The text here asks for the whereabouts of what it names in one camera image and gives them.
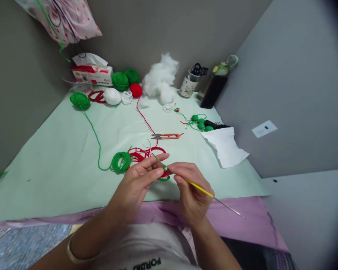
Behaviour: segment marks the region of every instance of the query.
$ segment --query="thread snips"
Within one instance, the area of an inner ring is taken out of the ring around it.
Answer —
[[[152,134],[152,136],[154,136],[151,139],[154,140],[169,140],[169,139],[179,139],[180,135],[179,134]]]

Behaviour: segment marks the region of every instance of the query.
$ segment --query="electrical outlet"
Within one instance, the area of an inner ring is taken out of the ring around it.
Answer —
[[[268,120],[264,122],[263,124],[253,128],[252,131],[257,138],[260,138],[277,129],[278,128],[270,120]]]

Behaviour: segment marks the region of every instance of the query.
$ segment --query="white stuffing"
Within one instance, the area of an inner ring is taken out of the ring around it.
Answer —
[[[145,96],[139,101],[140,107],[148,107],[148,97],[158,98],[162,105],[173,102],[177,89],[172,85],[178,67],[179,62],[173,60],[169,53],[161,55],[160,62],[152,65],[149,73],[143,79],[143,94]]]

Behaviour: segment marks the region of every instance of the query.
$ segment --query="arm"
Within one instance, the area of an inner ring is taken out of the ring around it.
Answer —
[[[168,157],[169,154],[157,156],[160,161]],[[75,258],[86,260],[97,256],[119,229],[135,219],[150,184],[164,172],[162,168],[152,169],[157,162],[155,157],[150,157],[128,169],[104,211],[85,223],[72,237],[70,250]],[[71,235],[30,269],[89,268],[91,261],[76,264],[69,258],[66,249],[70,238]]]
[[[183,216],[192,230],[199,266],[204,270],[241,270],[239,263],[206,217],[213,199],[191,186],[185,179],[214,195],[210,184],[195,164],[178,162],[168,167],[171,173],[176,174],[174,180],[180,190],[180,205]]]

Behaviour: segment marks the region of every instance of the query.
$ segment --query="red yarn ball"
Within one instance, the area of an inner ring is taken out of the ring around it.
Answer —
[[[130,91],[133,94],[133,98],[135,98],[135,97],[138,98],[143,93],[143,89],[142,89],[142,87],[139,84],[132,84],[130,86]]]

